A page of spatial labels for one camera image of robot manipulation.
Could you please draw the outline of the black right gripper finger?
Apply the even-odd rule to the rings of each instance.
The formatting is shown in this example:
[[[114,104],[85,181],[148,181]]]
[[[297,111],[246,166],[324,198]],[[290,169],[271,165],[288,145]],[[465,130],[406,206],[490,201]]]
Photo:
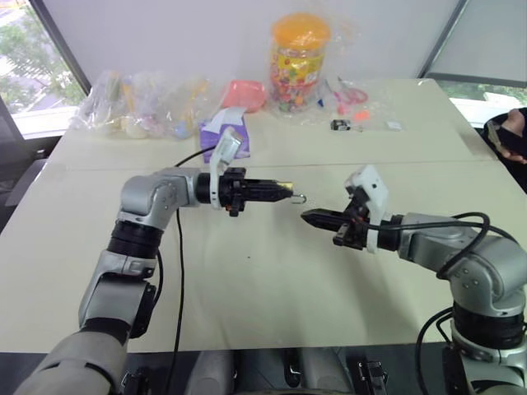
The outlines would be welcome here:
[[[333,211],[323,208],[315,208],[301,213],[305,221],[348,221],[349,216],[341,211]]]
[[[328,218],[305,218],[304,221],[315,228],[327,231],[339,231],[339,229],[347,224],[348,221],[343,219],[328,219]]]

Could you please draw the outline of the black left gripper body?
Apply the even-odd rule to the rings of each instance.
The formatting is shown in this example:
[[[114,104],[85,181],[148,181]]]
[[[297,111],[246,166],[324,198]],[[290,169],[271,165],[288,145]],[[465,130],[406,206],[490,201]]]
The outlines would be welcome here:
[[[247,202],[257,202],[252,184],[245,176],[246,168],[230,167],[219,178],[219,203],[230,217],[238,217]]]

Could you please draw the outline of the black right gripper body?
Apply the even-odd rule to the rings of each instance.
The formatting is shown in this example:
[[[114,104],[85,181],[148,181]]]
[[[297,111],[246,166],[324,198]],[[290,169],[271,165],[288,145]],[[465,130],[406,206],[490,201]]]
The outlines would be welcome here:
[[[366,204],[370,201],[363,187],[356,187],[350,192],[351,201],[343,212],[344,221],[333,237],[337,246],[363,250],[366,247],[366,223],[369,222],[370,210]]]

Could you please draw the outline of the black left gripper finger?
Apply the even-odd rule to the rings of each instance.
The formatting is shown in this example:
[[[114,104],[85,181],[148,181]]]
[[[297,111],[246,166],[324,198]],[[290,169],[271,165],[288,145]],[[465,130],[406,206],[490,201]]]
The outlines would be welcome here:
[[[247,179],[246,183],[250,190],[255,191],[288,190],[288,183],[283,183],[273,179]]]
[[[279,202],[289,198],[288,189],[251,189],[246,194],[246,200],[249,202]]]

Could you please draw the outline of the bystander bare hand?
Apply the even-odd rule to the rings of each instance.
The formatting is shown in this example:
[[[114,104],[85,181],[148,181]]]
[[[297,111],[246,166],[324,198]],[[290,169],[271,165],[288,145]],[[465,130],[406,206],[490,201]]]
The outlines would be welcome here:
[[[526,109],[511,110],[497,130],[498,150],[508,160],[526,164]]]

